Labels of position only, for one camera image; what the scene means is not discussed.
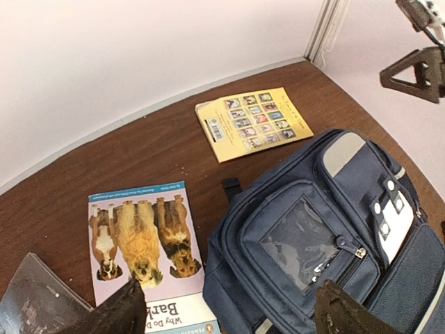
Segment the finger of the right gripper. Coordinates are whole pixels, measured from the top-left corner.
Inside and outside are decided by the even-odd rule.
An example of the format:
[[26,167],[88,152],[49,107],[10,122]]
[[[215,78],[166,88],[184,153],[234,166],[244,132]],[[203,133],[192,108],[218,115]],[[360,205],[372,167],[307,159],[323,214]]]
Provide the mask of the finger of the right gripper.
[[444,99],[444,49],[416,49],[380,72],[384,88],[432,103]]

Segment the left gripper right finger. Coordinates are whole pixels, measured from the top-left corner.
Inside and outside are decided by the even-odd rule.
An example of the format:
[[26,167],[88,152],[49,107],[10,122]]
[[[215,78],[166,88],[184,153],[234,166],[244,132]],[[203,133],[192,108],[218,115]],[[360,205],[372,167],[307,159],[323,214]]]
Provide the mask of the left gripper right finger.
[[316,290],[314,322],[317,333],[406,333],[403,308],[391,297],[378,297],[366,307],[325,280]]

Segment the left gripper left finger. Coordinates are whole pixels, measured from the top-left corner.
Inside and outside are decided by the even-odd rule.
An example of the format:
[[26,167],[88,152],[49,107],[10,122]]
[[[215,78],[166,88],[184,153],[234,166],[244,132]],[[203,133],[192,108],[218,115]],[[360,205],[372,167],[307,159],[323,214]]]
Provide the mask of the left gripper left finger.
[[147,321],[145,294],[131,279],[78,322],[57,333],[144,333]]

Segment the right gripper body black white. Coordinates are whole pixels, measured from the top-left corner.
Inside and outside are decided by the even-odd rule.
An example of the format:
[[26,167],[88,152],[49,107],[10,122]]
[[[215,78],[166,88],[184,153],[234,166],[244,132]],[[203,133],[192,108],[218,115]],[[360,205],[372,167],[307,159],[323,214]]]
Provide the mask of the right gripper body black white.
[[424,33],[436,45],[444,45],[444,13],[434,1],[422,1],[422,4],[430,18]]

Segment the dark blue cover book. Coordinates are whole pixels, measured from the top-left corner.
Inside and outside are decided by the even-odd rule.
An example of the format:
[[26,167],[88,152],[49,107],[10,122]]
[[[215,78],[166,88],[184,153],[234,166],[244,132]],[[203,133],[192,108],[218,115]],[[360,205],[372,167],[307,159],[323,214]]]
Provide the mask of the dark blue cover book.
[[92,310],[35,253],[29,252],[1,300],[1,332],[57,333]]

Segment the navy blue student backpack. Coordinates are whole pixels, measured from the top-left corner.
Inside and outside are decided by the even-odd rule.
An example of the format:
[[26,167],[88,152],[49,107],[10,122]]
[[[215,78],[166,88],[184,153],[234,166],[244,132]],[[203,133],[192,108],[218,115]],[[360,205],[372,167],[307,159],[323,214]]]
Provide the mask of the navy blue student backpack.
[[243,189],[208,241],[203,297],[230,333],[315,333],[331,280],[399,333],[444,332],[444,243],[381,146],[331,129]]

